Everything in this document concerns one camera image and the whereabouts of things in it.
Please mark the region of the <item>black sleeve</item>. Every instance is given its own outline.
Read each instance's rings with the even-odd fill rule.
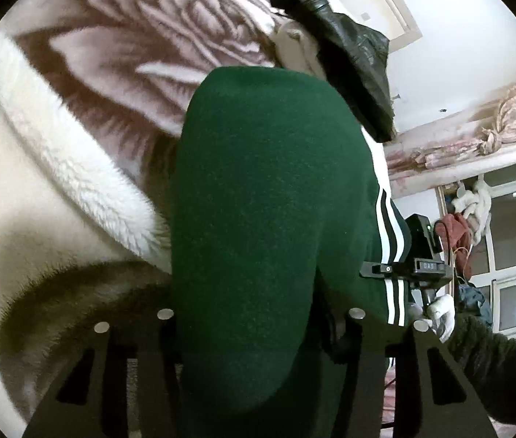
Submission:
[[[516,340],[494,334],[473,316],[457,315],[446,345],[488,414],[516,424]]]

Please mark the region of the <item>rose-patterned blanket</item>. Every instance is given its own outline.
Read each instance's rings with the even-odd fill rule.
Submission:
[[[0,23],[0,104],[57,186],[170,271],[169,177],[212,69],[275,64],[268,0],[19,0]]]

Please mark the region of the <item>electrical cable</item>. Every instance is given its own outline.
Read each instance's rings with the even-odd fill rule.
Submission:
[[[442,219],[439,219],[439,220],[437,220],[437,221],[434,223],[434,229],[436,229],[437,223],[441,223],[441,224],[443,224],[443,226],[444,226],[444,231],[445,231],[445,232],[446,232],[446,234],[447,234],[447,264],[448,264],[450,267],[452,267],[452,266],[453,266],[453,254],[452,254],[453,246],[451,245],[451,235],[449,234],[447,224],[445,224],[445,223],[443,222],[443,220],[442,220]]]
[[[467,261],[465,262],[465,264],[463,265],[463,271],[461,272],[461,278],[463,278],[463,280],[467,281],[466,277],[465,277],[465,269],[467,268],[467,265],[469,265],[469,256],[471,255],[471,252],[469,251],[469,249],[467,249],[467,247],[459,247],[458,249],[456,249],[453,254],[455,255],[455,258],[457,257],[457,252],[459,250],[464,250],[467,252]]]

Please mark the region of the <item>black leather bag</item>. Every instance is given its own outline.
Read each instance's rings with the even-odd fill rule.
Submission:
[[[389,40],[379,31],[335,13],[327,0],[270,0],[319,43],[327,81],[377,142],[394,138],[386,64]]]

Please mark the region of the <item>white stripe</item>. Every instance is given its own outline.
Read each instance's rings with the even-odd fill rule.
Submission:
[[[396,219],[396,214],[394,213],[389,196],[386,196],[386,210],[388,212],[388,218],[390,219],[394,236],[396,237],[396,255],[394,256],[394,261],[400,261],[402,259],[402,254],[404,253],[404,235],[402,234],[402,228],[400,228],[400,224]],[[402,280],[398,280],[398,311],[400,312],[398,325],[404,326],[404,282]]]
[[[384,280],[386,283],[386,298],[388,299],[388,324],[394,324],[396,308],[394,307],[394,287],[391,280]]]
[[[365,130],[364,127],[361,127],[361,133],[363,134],[365,142],[370,148],[371,160],[374,166],[374,173],[376,174],[376,178],[380,186],[380,192],[378,193],[378,201],[376,202],[376,216],[378,218],[378,230],[380,231],[380,239],[382,242],[382,263],[387,263],[390,259],[390,239],[388,237],[388,231],[386,230],[386,226],[384,225],[384,217],[382,215],[382,194],[383,191],[386,191],[386,202],[390,204],[391,207],[391,203],[389,202],[391,190],[390,179],[388,178],[388,164],[386,163],[384,147],[382,146],[382,144],[374,141],[374,139],[371,138],[370,134]],[[394,319],[396,317],[396,309],[394,306],[393,283],[391,280],[384,280],[384,282],[386,283],[386,300],[388,301],[388,324],[394,324]]]
[[[398,279],[398,307],[400,308],[400,318],[398,319],[398,326],[404,325],[404,280]]]
[[[376,201],[376,217],[378,221],[378,230],[380,231],[380,240],[382,242],[382,263],[388,263],[390,260],[390,237],[388,237],[388,230],[384,224],[384,217],[382,215],[382,194],[384,191],[380,188],[378,193],[378,200]]]
[[[402,228],[400,228],[400,224],[396,219],[396,214],[394,213],[392,203],[390,202],[390,196],[386,196],[386,210],[388,211],[388,219],[390,219],[392,230],[396,236],[396,255],[394,257],[394,261],[400,261],[402,259],[402,254],[404,253],[404,235],[402,234]]]

